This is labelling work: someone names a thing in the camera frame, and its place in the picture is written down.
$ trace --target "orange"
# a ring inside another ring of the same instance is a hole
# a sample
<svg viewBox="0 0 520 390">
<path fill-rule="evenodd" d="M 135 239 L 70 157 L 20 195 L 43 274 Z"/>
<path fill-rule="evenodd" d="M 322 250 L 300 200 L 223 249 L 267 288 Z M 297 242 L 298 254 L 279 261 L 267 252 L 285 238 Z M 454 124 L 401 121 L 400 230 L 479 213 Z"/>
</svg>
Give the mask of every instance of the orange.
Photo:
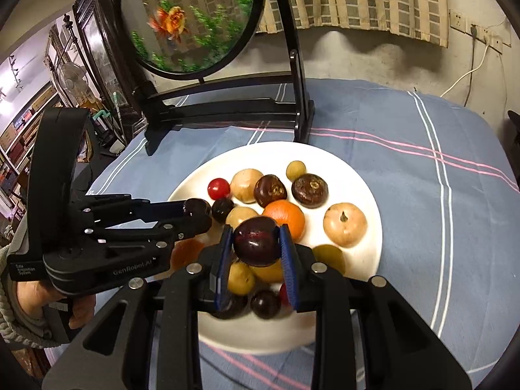
<svg viewBox="0 0 520 390">
<path fill-rule="evenodd" d="M 170 258 L 171 270 L 177 271 L 179 268 L 194 263 L 203 248 L 204 244 L 197 239 L 186 239 L 177 242 Z"/>
<path fill-rule="evenodd" d="M 287 224 L 294 242 L 298 242 L 305 231 L 305 215 L 297 205 L 285 199 L 271 202 L 262 215 L 271 217 L 281 226 Z"/>
</svg>

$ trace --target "checkered curtain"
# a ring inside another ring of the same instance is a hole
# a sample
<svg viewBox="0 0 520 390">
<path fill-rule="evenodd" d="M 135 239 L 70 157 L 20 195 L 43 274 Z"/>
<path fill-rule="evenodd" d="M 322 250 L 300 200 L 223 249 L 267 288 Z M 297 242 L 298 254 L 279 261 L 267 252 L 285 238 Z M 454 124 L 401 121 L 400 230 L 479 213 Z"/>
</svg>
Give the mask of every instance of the checkered curtain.
<svg viewBox="0 0 520 390">
<path fill-rule="evenodd" d="M 296 26 L 389 31 L 448 47 L 447 0 L 291 0 Z M 282 30 L 276 0 L 266 0 L 259 30 Z"/>
</svg>

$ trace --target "orange goldfish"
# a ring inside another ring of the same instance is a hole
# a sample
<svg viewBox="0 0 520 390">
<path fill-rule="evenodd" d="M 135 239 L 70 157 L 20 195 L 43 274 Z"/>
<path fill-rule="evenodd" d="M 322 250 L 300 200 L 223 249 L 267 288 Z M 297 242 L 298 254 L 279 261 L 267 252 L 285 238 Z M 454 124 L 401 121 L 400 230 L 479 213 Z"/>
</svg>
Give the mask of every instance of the orange goldfish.
<svg viewBox="0 0 520 390">
<path fill-rule="evenodd" d="M 155 13 L 155 18 L 150 18 L 148 24 L 160 36 L 168 36 L 169 40 L 176 40 L 180 43 L 180 34 L 183 32 L 189 33 L 188 28 L 185 27 L 186 16 L 184 10 L 179 6 L 170 8 L 167 12 L 162 8 L 158 8 Z"/>
</svg>

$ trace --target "dark purple fruit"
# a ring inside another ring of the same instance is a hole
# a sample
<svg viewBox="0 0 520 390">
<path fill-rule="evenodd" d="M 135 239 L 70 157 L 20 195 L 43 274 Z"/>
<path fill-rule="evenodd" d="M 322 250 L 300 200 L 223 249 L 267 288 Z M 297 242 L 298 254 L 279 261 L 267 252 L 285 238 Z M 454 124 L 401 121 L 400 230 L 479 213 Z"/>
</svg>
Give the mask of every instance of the dark purple fruit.
<svg viewBox="0 0 520 390">
<path fill-rule="evenodd" d="M 280 298 L 272 290 L 260 290 L 251 299 L 251 310 L 263 320 L 275 317 L 280 312 L 281 306 Z"/>
<path fill-rule="evenodd" d="M 248 306 L 247 296 L 231 294 L 228 306 L 223 311 L 212 312 L 211 315 L 220 320 L 229 320 L 240 315 L 246 306 Z"/>
<path fill-rule="evenodd" d="M 215 221 L 224 224 L 228 214 L 234 207 L 235 203 L 229 198 L 217 199 L 211 207 L 211 215 Z"/>
<path fill-rule="evenodd" d="M 293 182 L 291 192 L 305 208 L 318 208 L 327 200 L 329 186 L 318 175 L 306 173 Z"/>
<path fill-rule="evenodd" d="M 253 195 L 258 205 L 265 208 L 271 202 L 287 199 L 287 189 L 275 175 L 265 175 L 256 182 Z"/>
<path fill-rule="evenodd" d="M 253 267 L 268 267 L 281 256 L 279 229 L 269 217 L 253 217 L 240 224 L 233 233 L 237 257 Z"/>
<path fill-rule="evenodd" d="M 190 198 L 184 201 L 183 212 L 186 215 L 192 216 L 193 214 L 211 214 L 211 205 L 204 199 Z"/>
</svg>

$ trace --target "pale fruit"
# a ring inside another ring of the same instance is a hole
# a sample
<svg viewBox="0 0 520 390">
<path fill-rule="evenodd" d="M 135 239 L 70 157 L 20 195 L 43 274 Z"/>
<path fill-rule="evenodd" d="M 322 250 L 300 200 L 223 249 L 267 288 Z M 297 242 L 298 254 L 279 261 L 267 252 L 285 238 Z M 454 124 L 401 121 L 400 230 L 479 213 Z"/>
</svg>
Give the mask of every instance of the pale fruit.
<svg viewBox="0 0 520 390">
<path fill-rule="evenodd" d="M 231 210 L 226 218 L 226 224 L 229 224 L 235 230 L 244 221 L 252 217 L 256 217 L 258 213 L 249 207 L 236 206 Z"/>
<path fill-rule="evenodd" d="M 344 202 L 327 209 L 323 230 L 327 237 L 342 247 L 356 246 L 367 232 L 367 217 L 357 206 Z"/>
<path fill-rule="evenodd" d="M 232 195 L 244 204 L 253 203 L 255 201 L 253 194 L 255 185 L 262 176 L 263 174 L 254 168 L 240 170 L 231 180 Z"/>
<path fill-rule="evenodd" d="M 229 269 L 228 290 L 239 296 L 245 296 L 253 290 L 255 276 L 248 265 L 233 263 Z"/>
</svg>

